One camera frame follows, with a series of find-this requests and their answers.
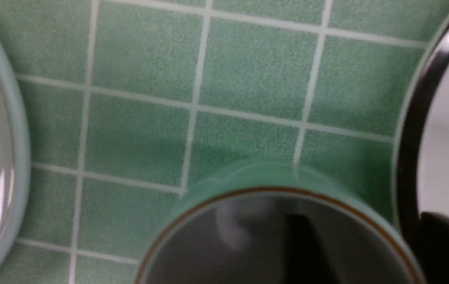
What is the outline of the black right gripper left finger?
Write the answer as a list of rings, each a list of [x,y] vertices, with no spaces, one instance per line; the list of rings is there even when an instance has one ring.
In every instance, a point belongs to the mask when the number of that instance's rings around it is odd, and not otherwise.
[[[309,218],[286,216],[284,227],[284,283],[338,284],[335,270]]]

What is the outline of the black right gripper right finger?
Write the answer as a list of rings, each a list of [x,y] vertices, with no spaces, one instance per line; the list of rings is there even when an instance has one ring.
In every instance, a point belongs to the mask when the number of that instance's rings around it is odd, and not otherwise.
[[[421,214],[418,259],[429,284],[449,284],[449,217],[434,212]]]

